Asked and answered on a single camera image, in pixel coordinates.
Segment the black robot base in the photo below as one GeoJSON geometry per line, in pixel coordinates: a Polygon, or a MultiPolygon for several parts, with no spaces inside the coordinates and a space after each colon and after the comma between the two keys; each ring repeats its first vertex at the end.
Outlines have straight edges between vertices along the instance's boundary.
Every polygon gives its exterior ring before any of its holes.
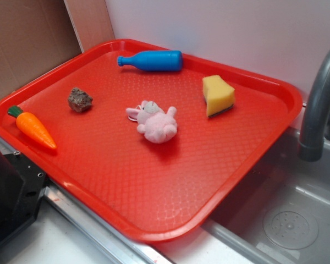
{"type": "Polygon", "coordinates": [[[0,247],[36,221],[46,173],[21,152],[0,151],[0,247]]]}

